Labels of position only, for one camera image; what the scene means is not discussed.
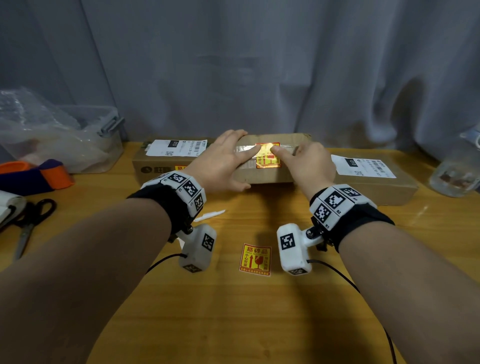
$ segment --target white shipping label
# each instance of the white shipping label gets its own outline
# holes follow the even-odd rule
[[[207,149],[206,140],[159,140],[149,146],[150,157],[198,157]]]
[[[345,158],[332,154],[332,161],[338,174],[344,176],[396,178],[379,159]]]

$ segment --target wire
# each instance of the wire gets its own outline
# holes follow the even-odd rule
[[[318,259],[308,259],[307,260],[307,263],[319,263],[319,264],[322,264],[326,267],[329,267],[331,270],[333,270],[334,272],[336,272],[339,276],[341,276],[344,280],[346,280],[350,286],[352,286],[353,288],[355,288],[355,290],[360,293],[360,290],[357,288],[357,286],[351,281],[349,280],[342,272],[340,272],[337,268],[335,268],[334,266],[331,266],[330,264],[322,261],[322,260],[318,260]],[[390,347],[390,352],[392,354],[392,361],[394,364],[397,364],[396,363],[396,355],[395,355],[395,349],[393,347],[393,343],[392,343],[392,339],[390,338],[390,335],[388,334],[387,330],[385,330],[384,328],[384,331],[385,331],[385,335],[387,336],[387,340],[388,340],[388,346]]]
[[[170,259],[170,258],[173,258],[174,256],[181,256],[182,258],[186,258],[187,255],[186,254],[182,254],[182,253],[177,253],[177,254],[172,254],[172,255],[168,255],[166,256],[165,258],[162,258],[160,259],[158,262],[156,262],[155,264],[153,264],[148,270],[147,270],[147,273],[150,272],[153,268],[155,268],[156,266],[158,266],[160,263],[166,261],[167,259]]]

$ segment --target wooden tabletop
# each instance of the wooden tabletop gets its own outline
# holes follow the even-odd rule
[[[107,173],[76,175],[73,187],[28,197],[53,198],[58,210],[35,228],[26,254],[138,189],[131,158],[139,145],[127,143]],[[425,186],[432,160],[386,153],[420,189],[407,205],[380,210],[480,281],[480,195],[444,197]],[[225,214],[207,221],[218,234],[209,269],[191,274],[173,258],[152,270],[107,325],[89,364],[391,363],[381,325],[341,277],[324,266],[301,277],[283,272],[277,228],[289,222],[301,229],[311,225],[308,202],[292,184],[210,195],[203,212],[222,209]],[[19,233],[15,226],[1,233],[0,270],[11,264]],[[239,271],[244,243],[272,247],[270,277]],[[179,252],[175,242],[159,257]],[[333,249],[324,253],[313,248],[310,254],[348,275]]]

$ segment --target person's left arm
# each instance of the person's left arm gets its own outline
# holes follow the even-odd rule
[[[207,193],[243,191],[227,131],[183,172]],[[85,363],[103,328],[165,245],[171,223],[155,201],[131,198],[46,242],[0,273],[0,355],[5,363]]]

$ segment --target brown cardboard box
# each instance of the brown cardboard box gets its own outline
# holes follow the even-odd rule
[[[149,157],[145,155],[145,147],[155,139],[176,139],[178,137],[153,137],[145,142],[140,150],[133,157],[135,175],[140,184],[171,170],[180,170],[188,166],[194,158],[192,157]],[[236,150],[241,151],[254,146],[256,143],[280,143],[281,146],[294,152],[299,144],[310,140],[310,135],[293,134],[265,134],[247,135],[239,140]],[[213,138],[207,137],[182,137],[183,140],[204,140],[210,145]],[[336,175],[335,183],[347,183],[362,194],[369,197],[377,205],[400,206],[407,203],[418,190],[415,180],[403,172],[391,158],[382,150],[358,150],[358,149],[336,149],[333,154],[347,158],[380,159],[392,171],[396,178],[377,178]],[[293,179],[288,168],[281,161],[277,168],[258,168],[257,159],[252,158],[241,165],[235,172],[234,178],[240,182],[252,184],[292,182]]]

